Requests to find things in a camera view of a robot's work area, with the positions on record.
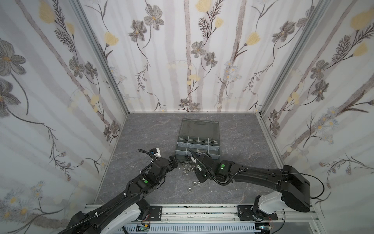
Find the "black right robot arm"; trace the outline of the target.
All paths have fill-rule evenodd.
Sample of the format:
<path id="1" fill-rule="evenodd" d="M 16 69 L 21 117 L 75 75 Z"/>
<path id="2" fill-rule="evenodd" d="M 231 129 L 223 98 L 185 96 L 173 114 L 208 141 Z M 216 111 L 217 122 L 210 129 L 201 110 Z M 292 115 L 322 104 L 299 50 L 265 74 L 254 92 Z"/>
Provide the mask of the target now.
<path id="1" fill-rule="evenodd" d="M 214 160 L 207 152 L 197 153 L 189 150 L 196 164 L 196 177 L 200 183 L 210 179 L 220 186 L 228 186 L 232 182 L 242 182 L 266 187 L 272 193 L 257 196 L 248 211 L 238 211 L 239 217 L 263 221 L 285 208 L 297 212 L 310 212 L 310 182 L 308 175 L 298 172 L 290 165 L 283 168 L 264 169 L 241 165 L 233 161 Z"/>

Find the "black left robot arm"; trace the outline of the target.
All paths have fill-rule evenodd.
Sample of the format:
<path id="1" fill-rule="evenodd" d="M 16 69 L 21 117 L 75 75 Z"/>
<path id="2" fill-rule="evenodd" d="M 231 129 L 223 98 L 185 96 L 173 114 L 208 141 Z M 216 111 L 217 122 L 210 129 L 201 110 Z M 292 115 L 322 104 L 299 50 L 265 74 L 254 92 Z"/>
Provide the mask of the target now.
<path id="1" fill-rule="evenodd" d="M 131 179 L 124 191 L 88 213 L 78 212 L 69 221 L 68 226 L 60 231 L 61 234 L 104 234 L 114 231 L 125 224 L 125 219 L 118 219 L 121 215 L 129 214 L 126 211 L 132 205 L 139 215 L 148 208 L 143 199 L 155 191 L 166 179 L 166 174 L 178 167 L 176 156 L 164 158 L 158 148 L 149 151 L 138 149 L 138 152 L 146 154 L 151 162 L 133 179 Z"/>

